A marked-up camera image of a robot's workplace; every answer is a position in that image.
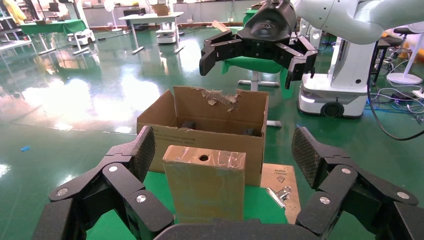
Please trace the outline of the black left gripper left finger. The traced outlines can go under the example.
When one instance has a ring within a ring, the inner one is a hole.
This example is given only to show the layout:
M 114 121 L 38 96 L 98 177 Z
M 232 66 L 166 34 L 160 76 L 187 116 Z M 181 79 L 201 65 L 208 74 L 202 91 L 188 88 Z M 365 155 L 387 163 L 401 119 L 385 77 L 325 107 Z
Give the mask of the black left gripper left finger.
M 144 184 L 155 151 L 151 126 L 111 147 L 97 166 L 50 193 L 33 238 L 84 240 L 103 214 L 114 211 L 136 239 L 154 239 L 174 224 L 173 214 Z

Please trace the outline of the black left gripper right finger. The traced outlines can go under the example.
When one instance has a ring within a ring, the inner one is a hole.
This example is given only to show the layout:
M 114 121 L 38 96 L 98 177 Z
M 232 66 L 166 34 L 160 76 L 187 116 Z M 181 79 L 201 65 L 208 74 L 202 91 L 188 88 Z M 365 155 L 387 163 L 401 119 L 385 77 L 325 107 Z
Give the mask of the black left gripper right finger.
M 297 226 L 325 240 L 346 212 L 377 240 L 423 239 L 424 210 L 412 193 L 362 169 L 343 149 L 320 143 L 305 127 L 295 129 L 291 152 L 314 190 Z

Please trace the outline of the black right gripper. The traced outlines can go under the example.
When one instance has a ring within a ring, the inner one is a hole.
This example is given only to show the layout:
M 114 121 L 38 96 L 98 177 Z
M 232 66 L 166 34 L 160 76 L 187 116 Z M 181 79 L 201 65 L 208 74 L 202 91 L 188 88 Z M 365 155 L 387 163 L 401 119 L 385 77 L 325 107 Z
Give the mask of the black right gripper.
M 287 70 L 284 88 L 301 81 L 303 75 L 315 75 L 318 50 L 304 36 L 297 36 L 292 44 L 291 34 L 296 24 L 296 13 L 289 0 L 266 3 L 246 22 L 242 30 L 227 30 L 203 41 L 199 74 L 206 76 L 216 62 L 236 57 L 273 60 Z

